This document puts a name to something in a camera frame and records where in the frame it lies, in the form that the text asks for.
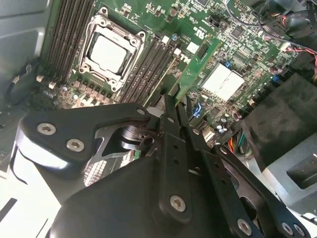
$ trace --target integrated circuit chip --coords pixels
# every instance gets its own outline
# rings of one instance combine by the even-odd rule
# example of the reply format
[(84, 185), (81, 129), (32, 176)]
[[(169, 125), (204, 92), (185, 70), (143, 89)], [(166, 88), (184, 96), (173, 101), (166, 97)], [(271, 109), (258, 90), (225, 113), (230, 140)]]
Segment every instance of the integrated circuit chip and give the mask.
[(202, 6), (206, 6), (209, 0), (195, 0), (195, 2), (198, 2)]
[(217, 116), (218, 113), (220, 113), (220, 109), (217, 108), (217, 107), (213, 108), (213, 109), (210, 111), (210, 115), (213, 116), (213, 117)]
[(203, 44), (203, 46), (199, 49), (197, 53), (197, 57), (201, 59), (207, 52), (208, 48), (209, 48), (208, 45)]
[(237, 26), (236, 28), (233, 29), (233, 31), (231, 32), (231, 35), (234, 38), (238, 39), (242, 35), (242, 33), (243, 33), (243, 30)]

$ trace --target blue connector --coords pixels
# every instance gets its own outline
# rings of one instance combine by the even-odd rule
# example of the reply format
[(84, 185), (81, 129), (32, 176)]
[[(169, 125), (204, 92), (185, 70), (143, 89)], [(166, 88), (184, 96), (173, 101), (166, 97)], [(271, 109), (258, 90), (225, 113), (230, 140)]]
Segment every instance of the blue connector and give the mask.
[(227, 61), (226, 63), (224, 63), (224, 66), (226, 66), (227, 68), (229, 68), (231, 66), (230, 62)]

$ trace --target cable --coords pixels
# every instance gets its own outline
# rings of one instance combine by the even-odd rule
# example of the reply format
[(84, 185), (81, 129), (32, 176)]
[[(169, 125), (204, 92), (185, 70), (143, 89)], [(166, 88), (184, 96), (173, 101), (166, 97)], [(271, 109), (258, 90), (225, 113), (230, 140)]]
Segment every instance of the cable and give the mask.
[(34, 60), (32, 60), (30, 63), (26, 64), (19, 72), (19, 74), (12, 80), (12, 82), (9, 84), (6, 92), (5, 92), (5, 99), (7, 101), (8, 104), (10, 105), (19, 105), (20, 102), (22, 102), (24, 100), (24, 98), (19, 99), (17, 102), (12, 100), (11, 94), (13, 91), (13, 88), (15, 87), (15, 85), (17, 84), (17, 82), (26, 74), (28, 74), (29, 72), (31, 72), (31, 70), (36, 67), (39, 64), (39, 59), (36, 58)]
[[(237, 17), (233, 14), (233, 12), (231, 11), (231, 9), (229, 8), (229, 2), (230, 2), (230, 1), (231, 1), (231, 0), (226, 0), (226, 2), (225, 2), (225, 7), (226, 7), (226, 10), (227, 10), (228, 14), (230, 15), (230, 17), (231, 17), (232, 19), (234, 19), (236, 22), (238, 22), (238, 23), (240, 23), (241, 25), (244, 25), (244, 26), (246, 26), (246, 27), (256, 27), (256, 28), (259, 28), (259, 24), (250, 24), (250, 23), (241, 21), (239, 18), (237, 18)], [(287, 9), (287, 10), (286, 10), (285, 12), (283, 12), (282, 14), (280, 14), (280, 13), (273, 13), (271, 16), (273, 16), (273, 17), (274, 17), (274, 16), (278, 16), (278, 18), (276, 18), (276, 19), (274, 19), (274, 20), (272, 20), (272, 21), (269, 21), (269, 22), (267, 22), (267, 23), (261, 23), (261, 25), (262, 25), (262, 26), (265, 26), (265, 25), (267, 25), (268, 23), (274, 23), (274, 22), (278, 21), (280, 17), (286, 16), (286, 15), (291, 11), (293, 5), (294, 5), (294, 3), (291, 5), (291, 7), (290, 7), (289, 9)]]
[(230, 10), (230, 8), (229, 8), (229, 2), (230, 2), (230, 0), (226, 0), (225, 6), (226, 6), (226, 10), (227, 10), (227, 12), (228, 12), (228, 14), (230, 15), (231, 18), (233, 18), (236, 22), (239, 22), (241, 25), (244, 25), (244, 26), (246, 26), (246, 27), (259, 27), (258, 24), (250, 24), (250, 23), (241, 21), (239, 18), (237, 18), (237, 17), (232, 13), (232, 11)]
[(278, 41), (282, 41), (282, 42), (287, 42), (287, 43), (290, 43), (290, 44), (292, 44), (292, 45), (294, 45), (294, 46), (297, 46), (297, 47), (300, 47), (300, 48), (303, 48), (303, 49), (312, 51), (312, 52), (314, 52), (315, 54), (317, 54), (317, 51), (315, 51), (315, 50), (313, 50), (313, 49), (311, 49), (311, 48), (309, 48), (309, 47), (307, 47), (307, 46), (303, 46), (303, 45), (301, 45), (301, 44), (298, 44), (298, 43), (295, 43), (295, 42), (292, 42), (292, 41), (289, 41), (289, 40), (285, 40), (285, 39), (280, 38), (280, 37), (276, 37), (276, 36), (272, 35), (271, 33), (267, 32), (267, 31), (263, 28), (263, 26), (262, 26), (262, 24), (261, 24), (261, 18), (262, 18), (261, 15), (262, 15), (262, 13), (263, 13), (263, 11), (264, 11), (264, 9), (265, 9), (265, 7), (266, 7), (266, 5), (267, 5), (268, 3), (269, 3), (269, 0), (267, 0), (267, 1), (265, 2), (264, 6), (261, 8), (261, 10), (259, 11), (259, 14), (258, 14), (258, 26), (261, 28), (261, 30), (262, 30), (263, 32), (265, 32), (268, 36), (270, 36), (272, 39), (275, 39), (275, 40), (278, 40)]

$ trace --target wire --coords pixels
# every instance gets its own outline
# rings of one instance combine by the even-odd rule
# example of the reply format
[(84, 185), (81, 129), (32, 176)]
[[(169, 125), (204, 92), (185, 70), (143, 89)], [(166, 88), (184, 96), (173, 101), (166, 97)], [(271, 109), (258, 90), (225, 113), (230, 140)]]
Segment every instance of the wire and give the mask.
[(317, 73), (317, 54), (309, 49), (298, 49), (296, 47), (292, 47), (292, 48), (287, 48), (286, 49), (287, 52), (307, 52), (309, 54), (312, 54), (315, 57), (315, 73)]
[(304, 45), (301, 45), (301, 44), (298, 44), (298, 43), (295, 43), (295, 42), (292, 42), (292, 41), (289, 41), (289, 40), (285, 40), (283, 38), (280, 38), (280, 37), (276, 37), (274, 35), (272, 35), (271, 33), (267, 32), (262, 24), (261, 24), (261, 18), (262, 18), (262, 13), (264, 12), (264, 9), (266, 7), (266, 5), (269, 3), (269, 0), (267, 0), (264, 4), (264, 6), (261, 8), (261, 10), (259, 11), (259, 14), (258, 14), (258, 26), (261, 28), (261, 30), (263, 32), (265, 32), (268, 36), (270, 36), (272, 39), (275, 39), (275, 40), (278, 40), (278, 41), (282, 41), (282, 42), (287, 42), (287, 43), (290, 43), (294, 46), (297, 46), (297, 47), (300, 47), (300, 48), (303, 48), (303, 49), (306, 49), (306, 50), (309, 50), (309, 51), (312, 51), (314, 54), (317, 54), (317, 51), (314, 51), (313, 49), (307, 47), (307, 46), (304, 46)]
[[(246, 26), (246, 27), (256, 27), (256, 28), (259, 28), (259, 24), (250, 24), (250, 23), (241, 21), (239, 18), (237, 18), (237, 17), (233, 14), (233, 12), (231, 11), (231, 9), (229, 8), (229, 2), (230, 2), (230, 1), (231, 1), (231, 0), (226, 0), (226, 2), (225, 2), (225, 7), (226, 7), (226, 10), (227, 10), (228, 14), (230, 15), (230, 17), (231, 17), (232, 19), (234, 19), (236, 22), (239, 22), (241, 25), (244, 25), (244, 26)], [(286, 16), (286, 15), (291, 11), (291, 9), (292, 9), (292, 7), (293, 7), (294, 4), (295, 4), (295, 3), (293, 3), (293, 4), (290, 6), (290, 8), (287, 9), (287, 10), (286, 10), (285, 12), (283, 12), (282, 14), (281, 14), (281, 13), (273, 13), (273, 14), (271, 14), (271, 16), (272, 16), (272, 17), (276, 17), (276, 16), (284, 17), (284, 16)], [(261, 23), (261, 25), (262, 25), (262, 26), (265, 26), (265, 25), (267, 25), (268, 23), (274, 23), (274, 22), (276, 22), (276, 21), (279, 20), (279, 17), (276, 18), (276, 19), (274, 19), (273, 21), (269, 21), (269, 22), (267, 22), (267, 23)]]
[(237, 18), (233, 12), (231, 11), (231, 9), (229, 8), (229, 2), (231, 0), (226, 0), (225, 2), (225, 6), (226, 6), (226, 10), (228, 12), (228, 14), (230, 15), (231, 18), (233, 18), (236, 22), (239, 22), (241, 25), (244, 25), (246, 27), (259, 27), (258, 24), (250, 24), (250, 23), (247, 23), (247, 22), (244, 22), (244, 21), (241, 21), (239, 18)]

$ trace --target screw hole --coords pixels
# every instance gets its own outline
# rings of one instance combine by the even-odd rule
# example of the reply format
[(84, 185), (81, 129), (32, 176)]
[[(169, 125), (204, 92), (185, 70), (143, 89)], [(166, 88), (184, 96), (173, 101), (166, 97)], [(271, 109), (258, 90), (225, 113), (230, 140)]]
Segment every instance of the screw hole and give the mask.
[(154, 139), (149, 137), (149, 138), (146, 138), (145, 141), (144, 141), (144, 145), (145, 146), (150, 146), (154, 143)]
[(179, 165), (179, 164), (180, 164), (180, 162), (179, 162), (179, 160), (178, 160), (178, 159), (174, 159), (174, 160), (173, 160), (173, 162), (174, 162), (174, 164), (177, 164), (177, 165)]
[(43, 126), (42, 127), (42, 130), (43, 131), (46, 131), (46, 132), (50, 132), (52, 129), (50, 128), (50, 127), (48, 127), (48, 126)]
[(71, 145), (75, 148), (79, 148), (80, 144), (78, 142), (72, 142)]

